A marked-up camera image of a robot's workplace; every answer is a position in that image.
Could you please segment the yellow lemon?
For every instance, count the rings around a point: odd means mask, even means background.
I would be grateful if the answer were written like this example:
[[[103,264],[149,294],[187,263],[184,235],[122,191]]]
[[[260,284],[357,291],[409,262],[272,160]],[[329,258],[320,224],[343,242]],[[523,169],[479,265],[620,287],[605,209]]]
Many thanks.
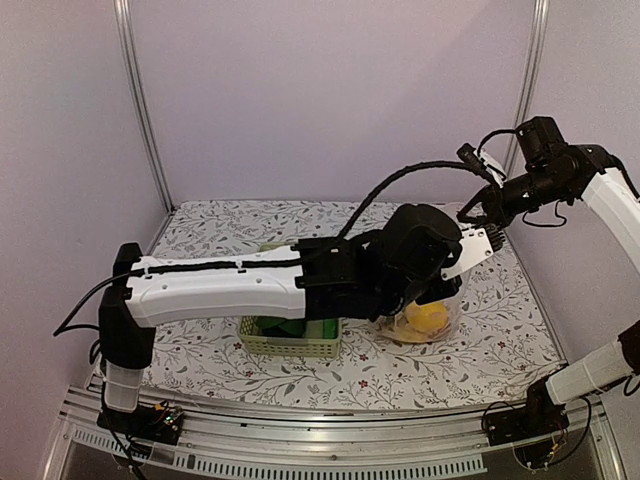
[[[420,331],[435,328],[441,328],[442,331],[449,324],[448,311],[443,302],[424,305],[412,302],[404,310],[404,315],[408,324]]]

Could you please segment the clear zip top bag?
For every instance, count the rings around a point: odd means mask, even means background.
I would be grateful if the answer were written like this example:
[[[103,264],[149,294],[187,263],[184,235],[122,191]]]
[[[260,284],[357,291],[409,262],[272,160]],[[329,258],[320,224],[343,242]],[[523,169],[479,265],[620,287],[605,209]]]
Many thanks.
[[[403,344],[425,344],[444,339],[453,332],[462,316],[462,300],[472,270],[497,253],[504,244],[502,230],[488,224],[462,229],[462,253],[441,274],[441,287],[452,287],[438,293],[430,303],[412,302],[391,317],[380,317],[374,324],[380,336]]]

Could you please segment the green white bok choy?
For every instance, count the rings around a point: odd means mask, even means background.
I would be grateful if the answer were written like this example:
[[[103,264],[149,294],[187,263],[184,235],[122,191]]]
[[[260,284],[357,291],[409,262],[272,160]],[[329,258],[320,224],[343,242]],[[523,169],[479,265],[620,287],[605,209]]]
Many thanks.
[[[267,337],[303,338],[306,333],[306,322],[300,319],[260,316],[255,319],[255,326]]]

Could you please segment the yellow orange mango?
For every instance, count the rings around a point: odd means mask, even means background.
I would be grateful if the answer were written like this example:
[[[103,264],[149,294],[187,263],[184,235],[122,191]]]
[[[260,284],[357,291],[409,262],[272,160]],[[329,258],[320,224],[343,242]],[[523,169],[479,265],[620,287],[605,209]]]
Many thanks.
[[[436,340],[440,333],[441,328],[420,331],[410,324],[401,324],[394,327],[395,338],[400,343],[423,344]]]

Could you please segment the bright green cucumber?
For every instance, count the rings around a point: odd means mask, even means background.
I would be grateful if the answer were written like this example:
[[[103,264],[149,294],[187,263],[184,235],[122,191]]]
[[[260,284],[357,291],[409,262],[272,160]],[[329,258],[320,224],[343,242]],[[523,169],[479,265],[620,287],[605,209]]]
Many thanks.
[[[323,340],[336,340],[340,333],[340,320],[339,319],[326,319],[323,321],[322,339]]]

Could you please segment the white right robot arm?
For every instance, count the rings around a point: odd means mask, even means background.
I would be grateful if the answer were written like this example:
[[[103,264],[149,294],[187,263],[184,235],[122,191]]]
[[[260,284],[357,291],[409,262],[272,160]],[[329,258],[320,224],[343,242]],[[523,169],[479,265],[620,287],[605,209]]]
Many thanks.
[[[516,216],[580,200],[602,221],[634,267],[639,266],[639,194],[622,162],[598,145],[523,149],[526,173],[478,191],[458,212],[459,221],[504,229]],[[554,405],[606,389],[639,374],[639,325],[550,375],[541,397],[523,407],[517,427],[537,436],[556,417]]]

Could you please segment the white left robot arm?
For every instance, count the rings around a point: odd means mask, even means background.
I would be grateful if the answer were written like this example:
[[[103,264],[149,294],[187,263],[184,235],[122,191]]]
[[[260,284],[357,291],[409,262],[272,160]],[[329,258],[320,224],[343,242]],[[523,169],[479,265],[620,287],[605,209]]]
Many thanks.
[[[352,238],[311,238],[199,263],[144,257],[124,245],[114,266],[121,276],[98,310],[109,415],[128,434],[148,426],[138,395],[159,325],[249,315],[376,320],[414,300],[456,294],[458,280],[442,273],[459,263],[465,247],[449,215],[413,204],[400,206],[383,228]]]

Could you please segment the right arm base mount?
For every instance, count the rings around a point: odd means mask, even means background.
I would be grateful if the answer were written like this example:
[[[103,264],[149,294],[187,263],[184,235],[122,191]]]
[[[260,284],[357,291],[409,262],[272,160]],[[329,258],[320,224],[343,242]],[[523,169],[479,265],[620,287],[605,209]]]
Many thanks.
[[[531,440],[544,436],[545,440],[516,447],[514,456],[525,468],[548,468],[563,442],[569,427],[564,405],[552,402],[545,381],[531,385],[522,407],[506,402],[494,402],[483,413],[481,428],[491,446]]]

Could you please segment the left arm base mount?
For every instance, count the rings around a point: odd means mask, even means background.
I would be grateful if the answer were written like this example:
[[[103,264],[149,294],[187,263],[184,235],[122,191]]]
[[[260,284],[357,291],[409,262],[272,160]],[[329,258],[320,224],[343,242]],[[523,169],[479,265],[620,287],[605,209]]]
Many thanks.
[[[97,425],[127,438],[176,446],[183,430],[184,410],[166,401],[155,406],[138,405],[133,412],[103,407]]]

